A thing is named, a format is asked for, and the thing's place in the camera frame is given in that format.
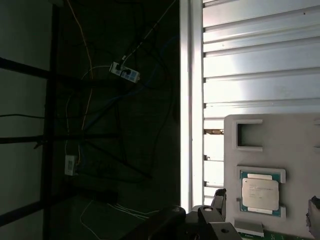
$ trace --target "dark floor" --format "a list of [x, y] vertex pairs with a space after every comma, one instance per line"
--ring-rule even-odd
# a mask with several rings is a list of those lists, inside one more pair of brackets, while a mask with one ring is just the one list
[[[155, 24], [172, 0], [138, 2], [143, 3], [145, 22], [141, 4], [124, 4], [115, 0], [72, 0], [70, 2], [82, 25], [93, 66], [110, 65], [112, 60], [119, 62], [135, 37], [137, 39], [144, 36], [151, 29], [149, 26]], [[60, 13], [59, 73], [81, 78], [89, 69], [89, 61], [82, 44], [80, 30], [67, 3]], [[81, 143], [85, 157], [82, 156], [78, 168], [79, 174], [70, 180], [73, 185], [87, 189], [115, 191], [118, 193], [118, 203], [142, 212], [179, 204], [179, 1], [170, 8], [159, 26], [155, 27], [147, 41], [137, 51], [136, 60], [132, 56], [126, 66], [138, 70], [141, 73], [140, 82], [146, 83], [156, 65], [159, 64], [155, 60], [158, 59], [159, 52], [162, 52], [167, 70], [158, 66], [154, 77], [148, 84], [155, 89], [147, 89], [141, 83], [134, 87], [133, 83], [108, 75], [108, 68], [95, 69], [94, 80], [103, 81], [104, 87], [93, 89], [88, 110], [90, 113], [103, 108], [108, 100], [123, 94], [132, 87], [134, 87], [132, 91], [142, 88], [137, 94], [124, 97], [118, 102], [120, 121], [116, 120], [116, 108], [113, 107], [90, 128], [88, 133], [117, 132], [117, 122], [120, 122], [128, 163], [149, 173], [151, 179], [144, 179], [139, 173]], [[90, 88], [87, 88], [73, 94], [69, 105], [69, 115], [83, 114], [89, 92]], [[65, 115], [66, 102], [71, 93], [72, 91], [67, 87], [58, 86], [57, 112], [60, 116]], [[164, 123], [169, 107], [170, 112]], [[95, 117], [95, 114], [88, 115], [86, 123], [91, 122]], [[83, 118], [70, 119], [70, 131], [79, 133], [82, 120]], [[57, 131], [65, 133], [65, 126], [66, 122], [60, 121], [57, 123]], [[119, 158], [123, 156], [118, 139], [95, 139], [92, 142]], [[69, 142], [67, 154], [78, 155], [78, 143], [78, 141]], [[57, 144], [55, 149], [53, 192], [57, 193], [63, 188], [66, 180], [63, 175], [64, 143]], [[143, 181], [127, 183], [106, 178]], [[97, 239], [80, 223], [80, 215], [89, 202], [89, 198], [76, 196], [53, 207], [52, 239]], [[87, 209], [83, 215], [83, 221], [100, 239], [108, 240], [119, 239], [142, 222], [138, 218], [116, 211], [107, 204], [97, 201], [94, 201]]]

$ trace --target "metal shelf frame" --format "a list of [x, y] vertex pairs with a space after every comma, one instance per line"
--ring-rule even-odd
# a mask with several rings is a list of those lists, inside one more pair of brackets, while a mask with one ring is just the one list
[[[57, 53], [58, 53], [58, 38], [59, 38], [59, 19], [60, 9], [56, 5], [52, 5], [52, 20], [51, 20], [51, 47], [50, 47], [50, 68], [49, 71], [26, 64], [18, 63], [0, 57], [0, 69], [9, 70], [16, 73], [21, 73], [29, 76], [34, 76], [46, 80], [46, 98], [45, 98], [45, 114], [44, 114], [44, 129], [43, 135], [37, 136], [22, 136], [22, 137], [2, 137], [0, 144], [14, 143], [30, 143], [35, 142], [34, 148], [43, 146], [42, 148], [42, 168], [41, 168], [41, 186], [40, 200], [29, 205], [17, 208], [0, 215], [0, 228], [29, 216], [35, 212], [43, 210], [43, 226], [42, 239], [50, 239], [51, 228], [51, 207], [57, 203], [75, 195], [72, 191], [52, 195], [52, 169], [54, 160], [54, 142], [66, 140], [85, 141], [89, 139], [117, 139], [118, 133], [102, 133], [102, 134], [78, 134], [78, 135], [55, 135], [55, 110], [56, 110], [56, 91], [57, 82], [62, 82], [73, 88], [81, 87], [82, 81], [77, 78], [60, 75], [57, 73]], [[145, 178], [151, 178], [148, 173], [139, 170], [134, 165], [121, 160], [120, 158], [110, 154], [106, 150], [99, 148], [92, 142], [86, 142], [92, 148], [101, 151], [108, 155], [114, 161], [117, 161], [127, 168], [130, 168]]]

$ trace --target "power cable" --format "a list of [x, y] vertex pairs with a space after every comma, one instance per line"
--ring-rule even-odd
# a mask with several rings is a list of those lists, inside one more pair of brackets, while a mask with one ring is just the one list
[[[162, 20], [162, 18], [166, 15], [166, 13], [169, 11], [169, 9], [173, 6], [173, 4], [176, 1], [177, 0], [173, 0], [173, 2], [169, 5], [169, 7], [164, 11], [164, 13], [161, 15], [159, 20], [153, 26], [154, 28], [159, 24], [159, 22]], [[150, 29], [150, 31], [145, 35], [143, 40], [147, 39], [147, 37], [152, 33], [152, 31], [153, 31], [153, 29]], [[122, 63], [120, 64], [121, 66], [125, 65], [126, 61], [132, 56], [132, 54], [134, 54], [138, 50], [138, 48], [140, 48], [140, 46], [143, 44], [143, 40], [139, 43], [139, 45], [128, 56], [123, 56]]]

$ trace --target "corrugated metal panel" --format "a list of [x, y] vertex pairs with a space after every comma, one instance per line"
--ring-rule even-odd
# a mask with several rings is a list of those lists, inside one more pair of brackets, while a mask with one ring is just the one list
[[[188, 6], [181, 13], [190, 13], [181, 22], [182, 26], [189, 23], [190, 30], [181, 35], [181, 52], [187, 48], [191, 61], [186, 68], [190, 92], [181, 92], [181, 99], [192, 96], [191, 114], [181, 122], [192, 127], [189, 203], [200, 205], [205, 200], [204, 180], [223, 184], [214, 180], [216, 173], [223, 172], [223, 136], [204, 136], [203, 129], [223, 129], [222, 120], [230, 114], [320, 112], [320, 1], [180, 2]], [[181, 109], [187, 109], [186, 100], [181, 104]], [[209, 170], [204, 154], [214, 160]], [[187, 157], [181, 160], [184, 164]]]
[[[204, 129], [223, 129], [230, 114], [320, 111], [318, 0], [203, 3]], [[209, 185], [224, 183], [223, 139], [204, 135]]]

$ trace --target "electrical outlet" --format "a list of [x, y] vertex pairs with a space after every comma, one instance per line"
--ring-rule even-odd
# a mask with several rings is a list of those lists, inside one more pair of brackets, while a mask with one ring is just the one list
[[64, 160], [64, 174], [68, 176], [76, 175], [76, 160], [75, 155], [65, 155]]
[[126, 66], [122, 66], [121, 69], [117, 69], [117, 66], [119, 65], [119, 63], [117, 62], [113, 62], [113, 64], [111, 65], [110, 67], [110, 72], [117, 75], [117, 76], [120, 76], [121, 74], [121, 77], [123, 79], [126, 79], [132, 83], [137, 83], [140, 79], [140, 73], [131, 69], [131, 68], [128, 68]]

